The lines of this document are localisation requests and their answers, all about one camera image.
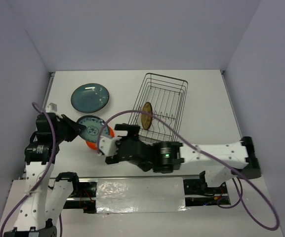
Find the small blue patterned plate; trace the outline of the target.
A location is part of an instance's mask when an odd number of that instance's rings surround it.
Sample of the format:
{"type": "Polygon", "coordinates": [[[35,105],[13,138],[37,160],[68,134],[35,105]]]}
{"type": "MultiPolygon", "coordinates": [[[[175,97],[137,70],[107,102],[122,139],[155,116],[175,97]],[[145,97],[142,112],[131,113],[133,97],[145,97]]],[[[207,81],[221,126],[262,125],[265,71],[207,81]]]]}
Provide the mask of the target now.
{"type": "Polygon", "coordinates": [[[87,115],[80,117],[77,123],[86,127],[86,129],[80,133],[80,137],[85,141],[96,143],[98,134],[105,124],[105,121],[97,116],[87,115]]]}

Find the yellow brown glazed plate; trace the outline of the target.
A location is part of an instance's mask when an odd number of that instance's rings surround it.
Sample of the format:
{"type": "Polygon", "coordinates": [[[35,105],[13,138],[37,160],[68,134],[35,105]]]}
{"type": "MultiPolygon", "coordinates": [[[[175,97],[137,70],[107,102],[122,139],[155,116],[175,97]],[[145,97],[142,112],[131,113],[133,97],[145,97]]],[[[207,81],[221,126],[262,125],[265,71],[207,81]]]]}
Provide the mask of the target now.
{"type": "Polygon", "coordinates": [[[150,102],[146,102],[142,108],[143,112],[148,113],[141,115],[141,124],[144,130],[148,130],[151,127],[152,124],[152,114],[153,114],[153,108],[152,104],[150,102]]]}

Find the dark teal glazed plate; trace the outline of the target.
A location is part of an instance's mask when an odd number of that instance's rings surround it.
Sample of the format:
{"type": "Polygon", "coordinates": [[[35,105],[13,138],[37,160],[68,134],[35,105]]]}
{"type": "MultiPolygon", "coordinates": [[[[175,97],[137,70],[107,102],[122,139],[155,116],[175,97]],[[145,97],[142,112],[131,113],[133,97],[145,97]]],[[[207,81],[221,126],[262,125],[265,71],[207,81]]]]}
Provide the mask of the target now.
{"type": "Polygon", "coordinates": [[[110,99],[106,87],[98,83],[79,86],[71,95],[72,107],[81,113],[94,113],[104,108],[110,99]]]}

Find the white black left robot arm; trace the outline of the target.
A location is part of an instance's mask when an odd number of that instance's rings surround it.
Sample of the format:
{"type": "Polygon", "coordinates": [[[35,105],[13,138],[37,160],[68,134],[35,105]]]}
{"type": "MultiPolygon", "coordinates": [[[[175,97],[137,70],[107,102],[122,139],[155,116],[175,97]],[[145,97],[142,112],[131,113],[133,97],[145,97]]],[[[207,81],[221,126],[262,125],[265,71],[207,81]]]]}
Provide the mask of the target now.
{"type": "Polygon", "coordinates": [[[56,237],[56,223],[66,198],[81,192],[75,172],[60,173],[51,194],[48,186],[59,145],[73,141],[86,127],[56,113],[38,115],[36,127],[25,149],[24,196],[4,220],[1,237],[56,237]]]}

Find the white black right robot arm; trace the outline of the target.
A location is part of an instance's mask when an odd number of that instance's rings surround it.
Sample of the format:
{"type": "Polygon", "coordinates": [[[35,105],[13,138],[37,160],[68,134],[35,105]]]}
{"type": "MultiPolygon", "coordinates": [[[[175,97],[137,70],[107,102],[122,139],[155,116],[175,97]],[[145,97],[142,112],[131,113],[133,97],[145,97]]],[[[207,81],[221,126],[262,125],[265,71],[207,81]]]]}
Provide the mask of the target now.
{"type": "Polygon", "coordinates": [[[178,141],[147,144],[138,135],[139,126],[117,124],[126,136],[99,138],[99,150],[106,164],[127,161],[144,172],[167,174],[183,168],[200,177],[199,188],[210,193],[215,187],[242,174],[246,179],[261,177],[251,137],[221,145],[187,145],[178,141]]]}

